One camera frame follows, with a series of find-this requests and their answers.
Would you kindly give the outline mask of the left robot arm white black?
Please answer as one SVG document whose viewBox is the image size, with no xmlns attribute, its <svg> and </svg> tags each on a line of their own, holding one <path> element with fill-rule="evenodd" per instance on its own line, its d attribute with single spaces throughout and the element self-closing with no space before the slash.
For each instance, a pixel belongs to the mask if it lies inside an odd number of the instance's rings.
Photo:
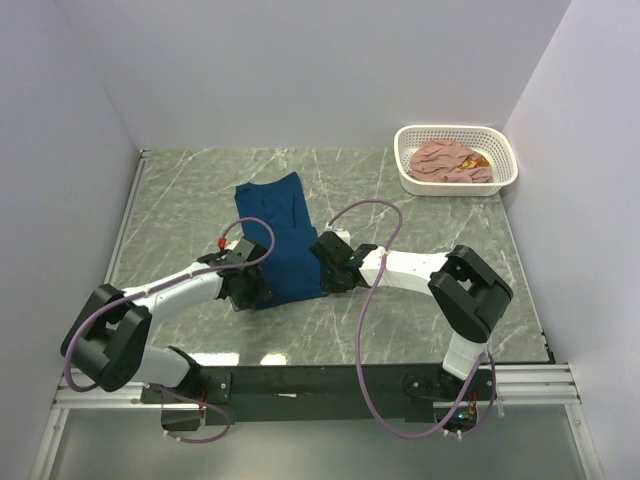
<svg viewBox="0 0 640 480">
<path fill-rule="evenodd" d="M 260 266 L 254 262 L 194 262 L 152 283 L 120 290 L 96 288 L 61 345 L 63 376 L 79 393 L 100 388 L 114 392 L 131 381 L 160 385 L 176 401 L 193 399 L 202 389 L 202 366 L 176 347 L 153 347 L 148 338 L 163 321 L 212 300 L 229 300 L 248 310 L 270 298 Z"/>
</svg>

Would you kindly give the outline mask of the blue printed t-shirt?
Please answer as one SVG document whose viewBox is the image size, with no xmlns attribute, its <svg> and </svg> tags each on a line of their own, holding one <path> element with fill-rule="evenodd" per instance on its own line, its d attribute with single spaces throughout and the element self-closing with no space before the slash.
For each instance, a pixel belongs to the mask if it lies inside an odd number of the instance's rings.
<svg viewBox="0 0 640 480">
<path fill-rule="evenodd" d="M 293 172 L 268 184 L 240 185 L 235 203 L 239 217 L 258 218 L 275 235 L 273 252 L 261 263 L 272 299 L 257 308 L 265 310 L 321 297 L 321 267 L 310 252 L 318 235 L 298 174 Z"/>
</svg>

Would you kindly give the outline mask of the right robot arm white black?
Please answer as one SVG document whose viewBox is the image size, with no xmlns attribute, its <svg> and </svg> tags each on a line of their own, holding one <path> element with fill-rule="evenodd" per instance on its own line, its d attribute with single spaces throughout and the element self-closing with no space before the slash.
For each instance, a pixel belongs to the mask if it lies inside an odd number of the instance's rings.
<svg viewBox="0 0 640 480">
<path fill-rule="evenodd" d="M 512 288 L 473 249 L 458 245 L 433 254 L 372 244 L 352 249 L 336 237 L 327 246 L 316 242 L 310 251 L 330 294 L 378 285 L 433 297 L 453 330 L 438 377 L 440 390 L 460 399 L 473 388 L 472 367 L 513 299 Z"/>
</svg>

